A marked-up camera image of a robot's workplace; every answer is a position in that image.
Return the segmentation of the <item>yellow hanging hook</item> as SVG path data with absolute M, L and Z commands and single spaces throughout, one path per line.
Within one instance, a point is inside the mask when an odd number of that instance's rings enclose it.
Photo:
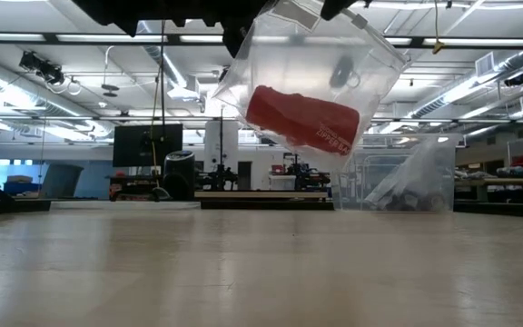
M 440 41 L 439 39 L 439 1 L 438 0 L 433 0 L 433 4 L 434 4 L 434 44 L 433 44 L 433 49 L 432 49 L 432 53 L 434 55 L 437 55 L 441 49 L 445 46 L 445 44 L 443 42 Z

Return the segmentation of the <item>clear zipper bag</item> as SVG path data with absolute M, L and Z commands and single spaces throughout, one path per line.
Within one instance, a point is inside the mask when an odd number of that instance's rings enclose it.
M 380 101 L 409 63 L 366 18 L 344 9 L 321 18 L 323 0 L 275 0 L 252 22 L 214 98 L 234 107 L 255 131 L 317 167 L 342 170 L 368 129 Z M 256 87 L 301 94 L 348 106 L 360 113 L 356 139 L 346 156 L 293 146 L 271 131 L 249 124 L 246 111 Z

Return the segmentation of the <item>red elastic bandage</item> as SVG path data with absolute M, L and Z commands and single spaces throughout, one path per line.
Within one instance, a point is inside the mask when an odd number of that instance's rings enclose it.
M 357 136 L 360 113 L 342 104 L 283 94 L 260 85 L 253 92 L 245 120 L 283 136 L 293 146 L 346 156 Z

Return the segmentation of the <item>long wooden work table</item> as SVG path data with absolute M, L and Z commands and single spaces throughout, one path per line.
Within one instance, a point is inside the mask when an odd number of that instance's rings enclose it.
M 476 180 L 459 180 L 455 182 L 456 187 L 474 187 L 476 189 L 477 200 L 482 203 L 488 202 L 489 186 L 522 186 L 523 178 L 488 178 Z

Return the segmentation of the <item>distant robot workstation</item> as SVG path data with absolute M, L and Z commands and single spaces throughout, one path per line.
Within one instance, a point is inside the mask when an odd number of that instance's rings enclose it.
M 282 160 L 282 164 L 271 166 L 268 176 L 271 190 L 326 192 L 330 187 L 330 174 L 310 167 L 297 154 L 285 153 Z

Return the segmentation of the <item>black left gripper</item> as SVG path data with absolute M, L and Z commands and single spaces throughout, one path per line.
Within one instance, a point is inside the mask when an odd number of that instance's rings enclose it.
M 222 42 L 234 58 L 252 26 L 253 19 L 271 0 L 72 0 L 100 25 L 114 24 L 126 34 L 137 34 L 141 21 L 170 20 L 184 27 L 186 20 L 220 24 Z

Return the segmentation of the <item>clear bags with black items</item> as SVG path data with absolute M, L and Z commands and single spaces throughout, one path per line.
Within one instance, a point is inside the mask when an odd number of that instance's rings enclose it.
M 452 211 L 458 143 L 453 136 L 432 136 L 417 144 L 366 196 L 366 204 L 388 212 Z

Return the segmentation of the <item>clear plastic storage bin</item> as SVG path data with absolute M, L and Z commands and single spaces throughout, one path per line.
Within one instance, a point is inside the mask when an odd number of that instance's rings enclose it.
M 460 134 L 366 135 L 344 170 L 331 175 L 338 210 L 441 213 L 453 210 Z

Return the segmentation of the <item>grey waste can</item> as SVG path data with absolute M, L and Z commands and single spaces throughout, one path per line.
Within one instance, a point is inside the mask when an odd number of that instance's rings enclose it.
M 84 168 L 78 165 L 50 164 L 44 177 L 40 195 L 45 199 L 73 197 L 83 170 Z

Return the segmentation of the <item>blue storage crate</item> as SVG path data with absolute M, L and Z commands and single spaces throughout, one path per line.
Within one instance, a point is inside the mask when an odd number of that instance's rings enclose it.
M 4 192 L 16 196 L 21 193 L 38 193 L 40 184 L 38 183 L 20 183 L 20 182 L 6 182 L 4 183 Z

